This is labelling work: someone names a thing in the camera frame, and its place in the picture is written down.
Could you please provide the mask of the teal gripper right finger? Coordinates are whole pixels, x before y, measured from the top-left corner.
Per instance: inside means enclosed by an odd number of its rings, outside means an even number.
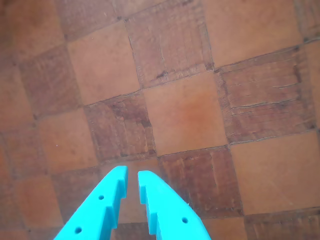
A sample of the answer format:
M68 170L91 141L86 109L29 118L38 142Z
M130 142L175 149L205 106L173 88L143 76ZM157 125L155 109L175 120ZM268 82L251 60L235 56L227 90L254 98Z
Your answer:
M138 172L139 199L145 205L150 235L157 240L209 240L201 218L152 171Z

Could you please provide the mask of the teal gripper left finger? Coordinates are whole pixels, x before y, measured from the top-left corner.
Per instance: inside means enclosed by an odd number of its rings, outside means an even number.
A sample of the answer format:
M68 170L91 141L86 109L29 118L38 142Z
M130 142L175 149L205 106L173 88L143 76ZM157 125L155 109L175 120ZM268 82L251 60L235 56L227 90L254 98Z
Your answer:
M128 167L114 167L77 208L56 240L109 240L127 197Z

